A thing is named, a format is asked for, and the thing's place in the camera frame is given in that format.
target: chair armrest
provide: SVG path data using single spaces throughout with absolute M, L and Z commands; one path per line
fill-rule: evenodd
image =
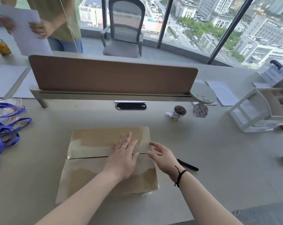
M 101 32 L 101 41 L 104 47 L 106 47 L 106 43 L 105 43 L 105 39 L 104 36 L 106 34 L 106 32 L 108 31 L 108 29 L 110 29 L 110 26 L 107 26 L 106 28 L 104 28 L 104 30 Z
M 141 32 L 141 36 L 139 38 L 139 56 L 142 56 L 142 41 L 144 40 L 144 34 Z

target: hand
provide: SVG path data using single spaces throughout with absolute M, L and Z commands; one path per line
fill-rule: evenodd
M 46 39 L 56 30 L 56 26 L 48 21 L 41 19 L 41 23 L 29 23 L 31 30 L 40 36 L 40 39 Z
M 172 151 L 160 143 L 150 142 L 150 145 L 154 146 L 154 149 L 161 154 L 148 151 L 147 155 L 157 163 L 157 166 L 162 172 L 169 175 L 173 182 L 177 182 L 179 176 L 177 168 L 180 172 L 182 172 L 184 168 L 179 164 Z
M 119 143 L 111 147 L 111 154 L 103 169 L 104 173 L 114 175 L 119 182 L 130 177 L 135 168 L 137 156 L 139 155 L 138 153 L 132 155 L 137 140 L 129 143 L 130 139 L 131 132 L 127 134 L 126 139 L 124 139 L 124 134 L 122 133 Z
M 13 30 L 15 29 L 15 23 L 12 21 L 12 19 L 0 15 L 0 22 L 3 24 L 7 32 L 11 35 Z

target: person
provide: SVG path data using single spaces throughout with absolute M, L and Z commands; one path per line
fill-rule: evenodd
M 137 140 L 130 142 L 130 139 L 131 132 L 125 138 L 122 134 L 118 144 L 112 146 L 103 171 L 36 225 L 86 225 L 109 192 L 132 174 L 138 153 L 132 155 Z M 160 143 L 151 142 L 150 145 L 159 154 L 149 151 L 147 155 L 176 183 L 184 168 L 170 149 Z M 242 225 L 189 172 L 182 174 L 178 187 L 198 225 Z
M 0 0 L 1 4 L 16 6 L 17 0 Z M 31 9 L 37 10 L 41 23 L 29 24 L 40 39 L 48 39 L 53 51 L 83 53 L 76 0 L 27 0 Z M 13 19 L 0 15 L 0 22 L 9 34 L 15 29 Z

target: black cord bracelet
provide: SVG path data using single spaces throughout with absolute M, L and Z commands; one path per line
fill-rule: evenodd
M 179 182 L 180 182 L 180 179 L 181 179 L 181 177 L 182 177 L 182 174 L 184 174 L 184 172 L 185 172 L 185 171 L 188 171 L 188 170 L 184 170 L 184 171 L 182 171 L 182 172 L 180 173 L 178 167 L 176 167 L 176 168 L 177 168 L 177 170 L 178 170 L 178 172 L 179 172 L 179 176 L 178 176 L 178 178 L 177 178 L 177 182 L 175 183 L 175 186 L 177 185 L 177 187 L 179 188 Z

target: white tape roll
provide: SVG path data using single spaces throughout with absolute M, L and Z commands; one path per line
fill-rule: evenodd
M 208 107 L 205 104 L 196 104 L 192 114 L 194 117 L 205 118 L 208 114 Z
M 173 110 L 166 112 L 166 115 L 176 121 L 179 121 L 184 115 L 186 115 L 186 109 L 183 106 L 175 106 Z

